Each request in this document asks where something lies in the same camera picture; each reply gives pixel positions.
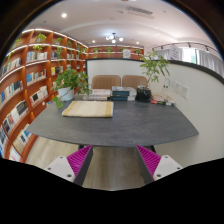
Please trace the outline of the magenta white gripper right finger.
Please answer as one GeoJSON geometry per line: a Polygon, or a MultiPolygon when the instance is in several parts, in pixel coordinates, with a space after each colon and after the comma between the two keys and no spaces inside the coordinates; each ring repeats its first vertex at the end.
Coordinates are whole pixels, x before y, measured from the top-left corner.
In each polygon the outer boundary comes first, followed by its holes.
{"type": "Polygon", "coordinates": [[[145,184],[152,183],[182,169],[182,166],[169,155],[159,156],[143,146],[137,145],[135,154],[145,184]]]}

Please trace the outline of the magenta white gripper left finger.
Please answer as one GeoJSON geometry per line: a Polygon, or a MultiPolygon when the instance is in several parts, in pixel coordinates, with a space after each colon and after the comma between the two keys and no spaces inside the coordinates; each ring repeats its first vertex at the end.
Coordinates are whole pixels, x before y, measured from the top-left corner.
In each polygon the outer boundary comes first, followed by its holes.
{"type": "Polygon", "coordinates": [[[92,156],[93,147],[89,145],[67,157],[57,157],[45,168],[45,170],[65,180],[75,183],[76,185],[82,186],[92,156]]]}

